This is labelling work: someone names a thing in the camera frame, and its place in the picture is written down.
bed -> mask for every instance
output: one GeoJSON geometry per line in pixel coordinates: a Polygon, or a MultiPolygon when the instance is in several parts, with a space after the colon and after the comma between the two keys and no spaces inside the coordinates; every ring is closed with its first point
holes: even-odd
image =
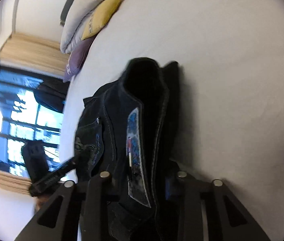
{"type": "Polygon", "coordinates": [[[270,239],[284,240],[284,0],[124,0],[70,84],[62,161],[83,98],[142,56],[181,65],[173,158],[225,180],[270,239]]]}

beige curtain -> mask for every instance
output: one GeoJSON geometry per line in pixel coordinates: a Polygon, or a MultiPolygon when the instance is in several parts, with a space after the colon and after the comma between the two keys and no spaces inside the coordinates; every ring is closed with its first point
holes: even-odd
{"type": "Polygon", "coordinates": [[[0,60],[63,76],[69,54],[62,54],[58,42],[14,33],[0,51],[0,60]]]}
{"type": "Polygon", "coordinates": [[[15,193],[29,195],[28,188],[31,180],[25,177],[19,177],[7,172],[0,171],[0,188],[15,193]]]}

metal bolt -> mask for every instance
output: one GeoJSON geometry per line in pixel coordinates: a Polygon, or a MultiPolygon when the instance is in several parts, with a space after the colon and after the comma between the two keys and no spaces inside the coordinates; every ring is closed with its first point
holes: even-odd
{"type": "Polygon", "coordinates": [[[185,178],[187,176],[187,173],[185,171],[179,171],[178,172],[178,177],[179,178],[185,178]]]}
{"type": "Polygon", "coordinates": [[[102,172],[100,173],[100,177],[101,177],[101,178],[108,178],[109,175],[110,175],[110,173],[109,173],[108,171],[102,171],[102,172]]]}
{"type": "Polygon", "coordinates": [[[64,183],[64,187],[66,188],[70,188],[74,185],[74,182],[71,181],[71,180],[67,180],[65,183],[64,183]]]}
{"type": "Polygon", "coordinates": [[[219,179],[215,179],[213,180],[213,185],[215,185],[216,187],[221,187],[223,185],[223,182],[219,179]]]}

purple pillow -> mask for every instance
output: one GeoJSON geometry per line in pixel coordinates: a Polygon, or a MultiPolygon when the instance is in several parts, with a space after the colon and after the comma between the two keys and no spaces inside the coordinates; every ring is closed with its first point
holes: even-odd
{"type": "Polygon", "coordinates": [[[71,55],[69,56],[69,61],[66,65],[63,82],[70,81],[74,75],[79,73],[95,37],[96,35],[81,41],[72,51],[71,55]]]}

yellow pillow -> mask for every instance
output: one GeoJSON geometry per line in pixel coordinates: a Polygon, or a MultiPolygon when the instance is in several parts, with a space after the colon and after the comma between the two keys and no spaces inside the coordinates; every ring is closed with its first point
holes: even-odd
{"type": "Polygon", "coordinates": [[[109,19],[120,6],[122,0],[104,0],[88,19],[82,40],[85,40],[97,34],[108,23],[109,19]]]}

